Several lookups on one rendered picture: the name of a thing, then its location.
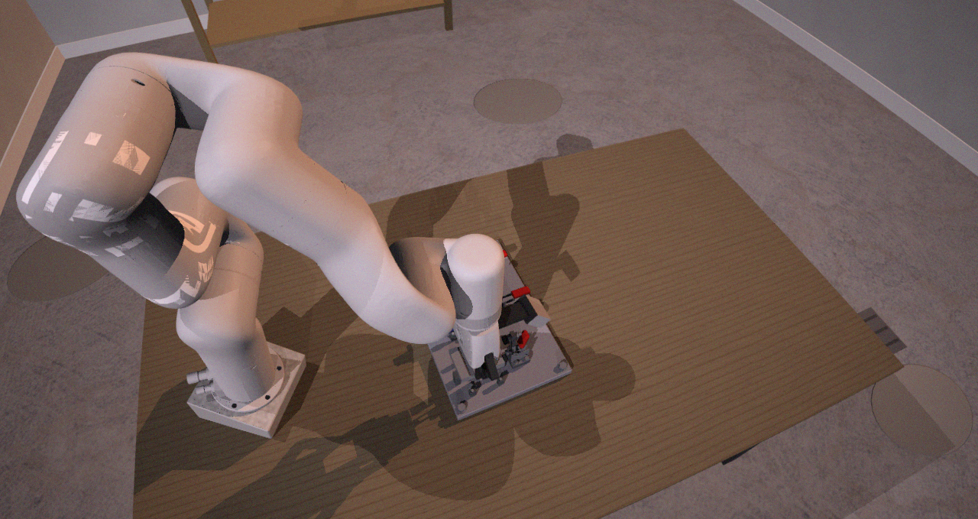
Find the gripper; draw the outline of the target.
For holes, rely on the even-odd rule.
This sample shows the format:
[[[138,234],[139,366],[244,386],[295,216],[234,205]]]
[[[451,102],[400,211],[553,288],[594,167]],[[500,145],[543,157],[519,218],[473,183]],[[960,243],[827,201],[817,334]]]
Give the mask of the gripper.
[[[476,380],[480,378],[483,380],[489,378],[492,381],[498,379],[498,370],[494,362],[494,358],[498,360],[500,354],[498,320],[484,329],[469,329],[457,324],[458,322],[455,322],[453,327],[455,337],[460,342],[469,366],[475,369]]]

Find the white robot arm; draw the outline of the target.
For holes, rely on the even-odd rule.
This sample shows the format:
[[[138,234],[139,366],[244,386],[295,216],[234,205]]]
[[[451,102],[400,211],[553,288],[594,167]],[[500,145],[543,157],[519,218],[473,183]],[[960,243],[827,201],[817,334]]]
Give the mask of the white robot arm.
[[[256,318],[264,250],[248,224],[314,260],[357,316],[397,340],[437,342],[455,322],[551,320],[527,295],[502,309],[504,252],[487,235],[388,247],[364,198],[298,148],[302,124],[296,94],[265,74],[113,54],[87,74],[15,201],[37,231],[178,309],[180,340],[207,366],[186,382],[209,380],[198,396],[239,414],[284,383]],[[154,186],[176,128],[203,130],[196,179]]]

